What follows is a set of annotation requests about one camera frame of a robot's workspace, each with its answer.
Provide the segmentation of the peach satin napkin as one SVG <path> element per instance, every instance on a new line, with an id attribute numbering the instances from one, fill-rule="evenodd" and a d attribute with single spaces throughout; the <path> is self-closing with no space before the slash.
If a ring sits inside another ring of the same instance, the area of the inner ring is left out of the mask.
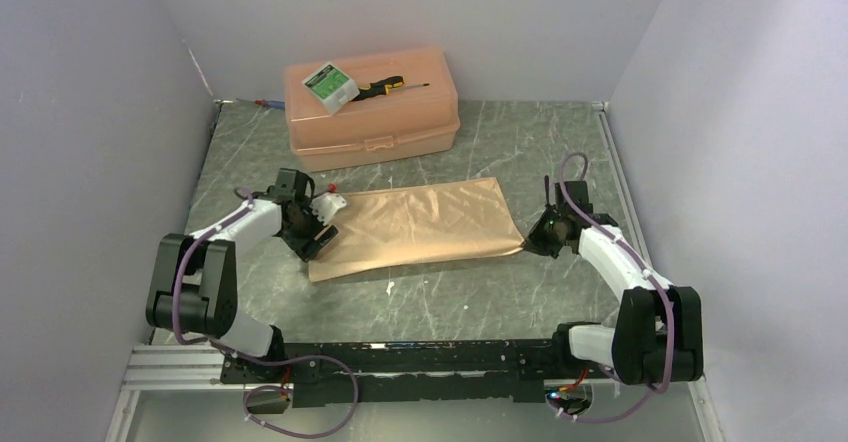
<path id="1" fill-rule="evenodd" d="M 323 282 L 403 265 L 507 256 L 518 230 L 495 178 L 348 193 L 338 234 L 308 263 Z"/>

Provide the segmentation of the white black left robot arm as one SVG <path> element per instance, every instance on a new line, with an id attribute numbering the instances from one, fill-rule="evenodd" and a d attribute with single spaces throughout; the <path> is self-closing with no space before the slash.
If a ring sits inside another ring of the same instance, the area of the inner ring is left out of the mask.
<path id="1" fill-rule="evenodd" d="M 264 382 L 287 368 L 279 328 L 239 307 L 238 261 L 277 238 L 302 262 L 314 260 L 338 234 L 333 218 L 347 207 L 334 189 L 319 192 L 305 172 L 282 168 L 263 191 L 236 188 L 238 207 L 211 225 L 160 241 L 145 307 L 149 326 L 171 331 L 181 345 L 208 342 L 248 360 Z"/>

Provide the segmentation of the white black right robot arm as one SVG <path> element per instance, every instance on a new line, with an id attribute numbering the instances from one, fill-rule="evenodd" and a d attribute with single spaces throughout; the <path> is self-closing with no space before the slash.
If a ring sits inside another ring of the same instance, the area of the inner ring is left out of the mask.
<path id="1" fill-rule="evenodd" d="M 524 248 L 551 258 L 569 249 L 595 269 L 619 302 L 612 327 L 593 322 L 558 326 L 550 353 L 557 373 L 574 377 L 594 363 L 626 385 L 654 391 L 702 377 L 700 295 L 660 275 L 610 215 L 594 212 L 586 182 L 546 181 L 544 210 Z"/>

